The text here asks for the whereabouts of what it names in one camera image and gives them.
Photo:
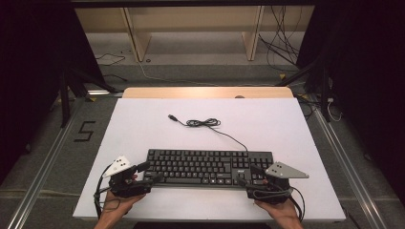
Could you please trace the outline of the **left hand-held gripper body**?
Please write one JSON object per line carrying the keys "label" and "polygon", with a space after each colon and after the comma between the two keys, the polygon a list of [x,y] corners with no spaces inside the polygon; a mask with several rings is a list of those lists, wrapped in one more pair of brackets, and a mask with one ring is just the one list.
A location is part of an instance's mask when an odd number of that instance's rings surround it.
{"label": "left hand-held gripper body", "polygon": [[153,185],[133,180],[137,166],[132,165],[125,156],[119,156],[106,168],[102,177],[110,179],[109,188],[116,197],[129,198],[151,192]]}

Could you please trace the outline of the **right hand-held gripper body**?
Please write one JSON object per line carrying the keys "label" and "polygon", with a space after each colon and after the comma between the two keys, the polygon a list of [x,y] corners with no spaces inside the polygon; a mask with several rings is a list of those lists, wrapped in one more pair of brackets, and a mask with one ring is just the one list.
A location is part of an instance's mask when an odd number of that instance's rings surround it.
{"label": "right hand-held gripper body", "polygon": [[292,168],[282,162],[274,162],[265,169],[264,176],[255,175],[262,184],[251,183],[246,188],[248,198],[260,200],[270,204],[284,203],[292,195],[292,187],[289,184],[291,178],[309,178],[307,173]]}

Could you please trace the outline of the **black computer keyboard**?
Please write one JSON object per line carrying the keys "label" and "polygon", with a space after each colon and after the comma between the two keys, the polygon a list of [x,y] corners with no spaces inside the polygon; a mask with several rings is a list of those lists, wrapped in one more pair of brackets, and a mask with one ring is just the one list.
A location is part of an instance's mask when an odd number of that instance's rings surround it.
{"label": "black computer keyboard", "polygon": [[262,169],[273,163],[272,152],[156,150],[148,152],[150,167],[143,179],[162,174],[159,186],[239,188],[237,178],[261,184],[263,175],[252,173],[251,164]]}

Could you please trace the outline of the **person's left hand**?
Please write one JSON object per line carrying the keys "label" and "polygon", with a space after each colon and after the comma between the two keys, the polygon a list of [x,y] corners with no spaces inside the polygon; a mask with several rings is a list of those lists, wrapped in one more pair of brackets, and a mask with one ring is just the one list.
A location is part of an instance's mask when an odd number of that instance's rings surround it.
{"label": "person's left hand", "polygon": [[107,192],[101,212],[102,219],[121,219],[134,206],[144,198],[144,195],[138,195],[129,198],[116,197],[111,191]]}

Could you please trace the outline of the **person's right hand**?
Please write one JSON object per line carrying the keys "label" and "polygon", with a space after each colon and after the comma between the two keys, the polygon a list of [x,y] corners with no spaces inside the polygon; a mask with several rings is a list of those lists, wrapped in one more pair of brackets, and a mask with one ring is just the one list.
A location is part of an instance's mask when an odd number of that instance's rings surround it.
{"label": "person's right hand", "polygon": [[295,206],[289,199],[279,204],[270,204],[260,200],[255,200],[254,203],[267,211],[273,219],[298,219]]}

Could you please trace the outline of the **black metal stand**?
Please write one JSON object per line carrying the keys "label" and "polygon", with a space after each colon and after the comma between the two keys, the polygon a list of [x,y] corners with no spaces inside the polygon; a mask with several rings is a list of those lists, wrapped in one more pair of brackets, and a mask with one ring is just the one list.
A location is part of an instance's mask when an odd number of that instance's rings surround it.
{"label": "black metal stand", "polygon": [[112,94],[122,93],[122,90],[108,85],[104,81],[102,75],[100,77],[95,77],[80,70],[79,68],[65,68],[62,74],[59,76],[59,91],[62,106],[62,128],[64,128],[68,124],[68,121],[71,117],[68,90],[71,90],[76,97],[86,97],[88,94],[88,90],[84,86],[85,82],[94,84]]}
{"label": "black metal stand", "polygon": [[299,70],[293,76],[276,84],[276,87],[285,87],[307,74],[309,75],[309,77],[305,83],[305,90],[310,93],[314,92],[316,89],[320,90],[321,114],[327,122],[330,122],[330,115],[328,111],[328,98],[330,92],[329,73],[326,66],[326,61],[323,57],[317,57],[314,61],[308,64],[305,68]]}

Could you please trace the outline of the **black curtain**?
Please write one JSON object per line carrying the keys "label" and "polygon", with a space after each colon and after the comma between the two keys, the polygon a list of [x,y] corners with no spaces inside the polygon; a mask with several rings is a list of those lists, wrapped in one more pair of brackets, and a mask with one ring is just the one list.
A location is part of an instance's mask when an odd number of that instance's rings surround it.
{"label": "black curtain", "polygon": [[333,37],[337,97],[367,152],[405,205],[405,0],[315,0],[298,65]]}
{"label": "black curtain", "polygon": [[0,0],[0,184],[55,101],[103,82],[71,0]]}

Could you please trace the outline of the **light wooden shelf unit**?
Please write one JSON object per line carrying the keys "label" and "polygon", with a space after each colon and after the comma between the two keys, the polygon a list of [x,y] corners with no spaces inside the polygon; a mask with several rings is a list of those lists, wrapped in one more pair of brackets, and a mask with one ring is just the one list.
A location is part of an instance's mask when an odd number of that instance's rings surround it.
{"label": "light wooden shelf unit", "polygon": [[75,12],[86,32],[125,32],[137,61],[153,32],[237,31],[246,58],[255,57],[261,31],[305,31],[313,6],[90,8]]}

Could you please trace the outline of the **aluminium floor rail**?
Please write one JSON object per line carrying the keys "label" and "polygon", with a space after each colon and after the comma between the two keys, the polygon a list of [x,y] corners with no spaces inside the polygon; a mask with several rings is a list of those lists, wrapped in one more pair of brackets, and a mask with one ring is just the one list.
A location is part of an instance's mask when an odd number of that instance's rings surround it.
{"label": "aluminium floor rail", "polygon": [[38,170],[30,178],[26,189],[1,189],[0,198],[17,199],[18,205],[15,207],[10,220],[6,225],[6,229],[22,229],[36,200],[38,199],[41,190],[54,166],[57,157],[67,139],[72,126],[75,123],[75,118],[84,104],[84,99],[79,98],[72,103],[71,116],[68,121],[58,129],[58,132],[53,136],[52,146],[46,153],[46,156],[38,163]]}
{"label": "aluminium floor rail", "polygon": [[314,113],[372,229],[388,229],[387,223],[355,170],[334,129],[319,110]]}

